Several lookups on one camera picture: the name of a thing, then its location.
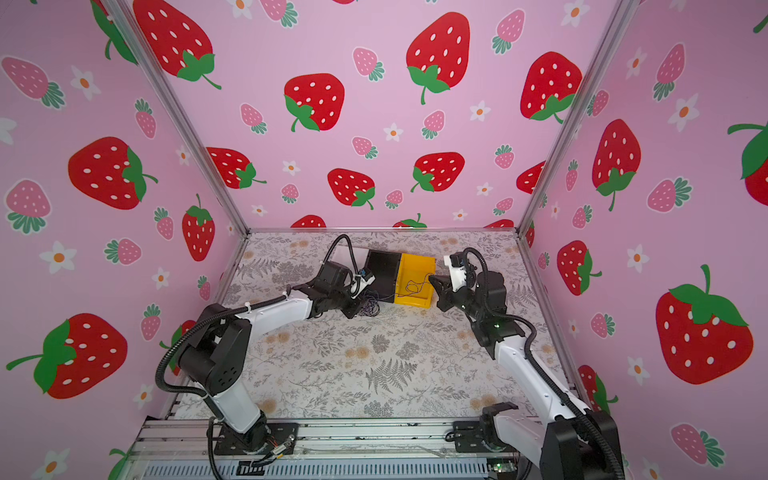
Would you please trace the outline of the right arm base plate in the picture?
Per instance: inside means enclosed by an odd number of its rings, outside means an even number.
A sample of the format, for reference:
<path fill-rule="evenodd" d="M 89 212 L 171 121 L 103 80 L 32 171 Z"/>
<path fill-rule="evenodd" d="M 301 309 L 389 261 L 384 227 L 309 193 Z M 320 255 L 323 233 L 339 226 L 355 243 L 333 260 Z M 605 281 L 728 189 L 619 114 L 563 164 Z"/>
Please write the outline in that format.
<path fill-rule="evenodd" d="M 456 421 L 444 440 L 460 453 L 539 453 L 541 439 L 537 428 L 503 417 L 491 420 Z"/>

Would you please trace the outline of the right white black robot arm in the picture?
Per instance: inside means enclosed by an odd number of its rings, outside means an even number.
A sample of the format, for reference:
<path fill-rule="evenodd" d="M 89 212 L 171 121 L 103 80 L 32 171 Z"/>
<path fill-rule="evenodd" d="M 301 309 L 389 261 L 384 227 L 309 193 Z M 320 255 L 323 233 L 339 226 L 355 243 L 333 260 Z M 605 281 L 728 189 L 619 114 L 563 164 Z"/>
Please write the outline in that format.
<path fill-rule="evenodd" d="M 575 396 L 539 362 L 532 322 L 508 313 L 503 276 L 489 270 L 475 248 L 447 255 L 448 275 L 429 278 L 443 312 L 460 310 L 478 344 L 507 370 L 537 417 L 517 407 L 483 410 L 480 428 L 490 449 L 509 447 L 544 479 L 622 479 L 625 470 L 618 427 L 611 416 Z"/>

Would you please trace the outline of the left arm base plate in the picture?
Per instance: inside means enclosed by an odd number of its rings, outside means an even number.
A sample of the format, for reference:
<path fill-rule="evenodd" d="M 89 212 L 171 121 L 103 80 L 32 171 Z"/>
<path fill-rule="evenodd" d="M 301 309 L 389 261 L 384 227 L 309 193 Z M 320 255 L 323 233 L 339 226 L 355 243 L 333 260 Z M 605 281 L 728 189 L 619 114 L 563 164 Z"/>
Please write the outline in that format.
<path fill-rule="evenodd" d="M 277 455 L 291 455 L 298 437 L 299 424 L 270 422 L 254 425 L 246 433 L 238 433 L 222 424 L 214 435 L 214 454 L 218 456 L 256 455 L 266 456 L 275 448 Z"/>

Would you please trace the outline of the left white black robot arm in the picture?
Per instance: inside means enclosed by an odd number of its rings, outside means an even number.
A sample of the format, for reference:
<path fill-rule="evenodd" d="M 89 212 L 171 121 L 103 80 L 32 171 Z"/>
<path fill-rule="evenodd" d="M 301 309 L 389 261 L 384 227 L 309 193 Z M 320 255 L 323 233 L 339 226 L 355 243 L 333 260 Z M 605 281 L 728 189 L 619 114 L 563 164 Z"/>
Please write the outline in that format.
<path fill-rule="evenodd" d="M 226 309 L 218 304 L 173 342 L 155 372 L 156 386 L 204 401 L 226 432 L 248 453 L 260 453 L 271 436 L 267 415 L 251 399 L 241 376 L 252 340 L 329 311 L 352 318 L 374 274 L 358 267 L 351 239 L 336 237 L 317 275 L 276 298 Z"/>

